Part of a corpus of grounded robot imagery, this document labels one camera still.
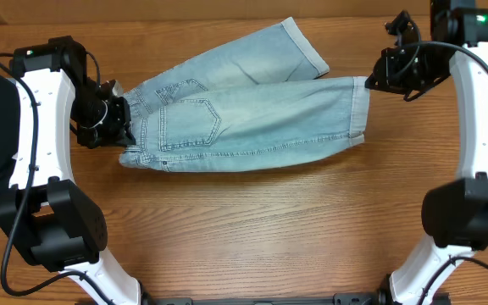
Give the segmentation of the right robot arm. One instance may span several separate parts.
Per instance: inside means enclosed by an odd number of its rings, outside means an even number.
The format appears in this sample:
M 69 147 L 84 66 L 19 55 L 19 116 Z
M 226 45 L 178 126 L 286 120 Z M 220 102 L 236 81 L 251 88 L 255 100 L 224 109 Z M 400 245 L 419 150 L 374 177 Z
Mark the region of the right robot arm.
M 396 38 L 384 49 L 366 87 L 412 102 L 453 80 L 460 135 L 452 182 L 426 193 L 424 236 L 376 293 L 337 294 L 337 304 L 447 304 L 442 284 L 488 247 L 488 8 L 472 1 L 434 1 L 429 40 L 409 12 L 385 25 Z

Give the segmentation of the light blue denim shorts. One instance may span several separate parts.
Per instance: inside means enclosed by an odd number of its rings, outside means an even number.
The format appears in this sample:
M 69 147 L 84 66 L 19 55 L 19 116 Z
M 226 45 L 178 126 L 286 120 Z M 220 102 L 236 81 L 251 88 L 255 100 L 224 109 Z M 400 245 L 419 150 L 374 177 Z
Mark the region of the light blue denim shorts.
M 293 19 L 186 60 L 125 94 L 129 168 L 243 172 L 328 158 L 364 140 L 369 90 L 329 66 Z

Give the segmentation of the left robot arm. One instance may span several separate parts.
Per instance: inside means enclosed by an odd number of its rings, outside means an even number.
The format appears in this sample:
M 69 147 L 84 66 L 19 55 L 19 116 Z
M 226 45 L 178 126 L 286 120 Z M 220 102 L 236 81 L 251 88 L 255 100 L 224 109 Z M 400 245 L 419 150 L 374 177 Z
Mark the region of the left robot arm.
M 19 94 L 18 150 L 0 195 L 6 248 L 53 280 L 70 278 L 96 304 L 148 304 L 141 282 L 108 249 L 102 210 L 75 184 L 70 137 L 84 147 L 127 147 L 130 106 L 116 80 L 90 78 L 91 54 L 70 36 L 15 50 L 5 67 Z

